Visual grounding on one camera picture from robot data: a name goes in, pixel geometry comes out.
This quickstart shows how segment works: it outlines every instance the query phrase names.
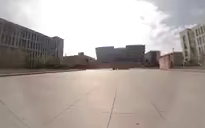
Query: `building facade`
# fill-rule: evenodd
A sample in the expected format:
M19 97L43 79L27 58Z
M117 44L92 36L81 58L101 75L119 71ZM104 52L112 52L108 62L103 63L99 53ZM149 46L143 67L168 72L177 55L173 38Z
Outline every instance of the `building facade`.
M160 69L170 69L177 66L183 65L183 54L182 52L173 52L165 54L159 58L159 67Z
M134 62L143 63L145 45L128 45L125 48L113 46L96 48L97 60L102 63Z
M145 54L145 66L158 66L160 51L149 51Z
M48 37L0 18L0 68L35 68L59 64L63 39Z
M184 62L205 64L205 21L180 33Z
M92 68L95 67L96 60L90 56L84 55L84 53L79 53L74 56L64 56L62 64L71 68Z

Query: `multi-story building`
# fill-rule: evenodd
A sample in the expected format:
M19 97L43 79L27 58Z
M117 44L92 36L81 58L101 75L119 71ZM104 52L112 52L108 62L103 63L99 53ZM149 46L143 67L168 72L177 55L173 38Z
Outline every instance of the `multi-story building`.
M158 66L160 58L160 51L149 51L145 54L146 66Z
M143 63L145 45L128 45L125 48L99 47L96 48L97 60L102 63L133 62Z
M180 33L185 63L205 63L205 22Z
M48 37L0 18L0 67L35 68L40 64L59 64L63 39Z

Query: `ground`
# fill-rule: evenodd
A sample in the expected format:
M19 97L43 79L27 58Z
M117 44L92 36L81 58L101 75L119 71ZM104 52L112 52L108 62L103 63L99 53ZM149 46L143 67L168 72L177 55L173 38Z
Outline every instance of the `ground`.
M0 128L205 128L205 73L87 70L0 77Z

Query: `curb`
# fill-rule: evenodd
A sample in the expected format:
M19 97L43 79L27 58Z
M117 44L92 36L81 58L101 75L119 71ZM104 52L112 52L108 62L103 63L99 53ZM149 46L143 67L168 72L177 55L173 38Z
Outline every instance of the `curb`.
M37 75L37 74L46 74L46 73L60 73L60 72L73 72L81 70L67 70L67 71L44 71L44 72L27 72L27 73L10 73L10 74L0 74L0 77L9 77L9 76L24 76L24 75Z

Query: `sky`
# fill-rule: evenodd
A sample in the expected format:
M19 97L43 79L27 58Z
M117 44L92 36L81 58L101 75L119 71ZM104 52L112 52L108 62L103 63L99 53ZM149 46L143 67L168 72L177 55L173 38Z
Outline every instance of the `sky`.
M179 32L205 19L205 0L0 0L0 17L64 39L64 55L145 44L181 50Z

